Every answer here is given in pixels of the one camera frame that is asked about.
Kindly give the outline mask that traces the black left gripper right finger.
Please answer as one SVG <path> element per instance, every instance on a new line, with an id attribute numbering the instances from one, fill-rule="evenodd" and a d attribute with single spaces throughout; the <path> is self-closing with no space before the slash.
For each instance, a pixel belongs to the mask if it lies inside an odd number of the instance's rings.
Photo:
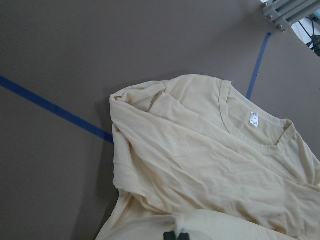
<path id="1" fill-rule="evenodd" d="M 181 232 L 177 240 L 189 240 L 189 234 L 186 232 Z"/>

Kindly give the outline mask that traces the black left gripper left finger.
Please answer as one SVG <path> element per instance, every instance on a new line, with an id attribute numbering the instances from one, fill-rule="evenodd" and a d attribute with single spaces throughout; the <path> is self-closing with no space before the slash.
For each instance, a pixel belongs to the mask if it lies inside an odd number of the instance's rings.
<path id="1" fill-rule="evenodd" d="M 164 232 L 163 233 L 163 239 L 164 240 L 176 240 L 176 234 L 174 231 L 170 231 L 170 232 Z"/>

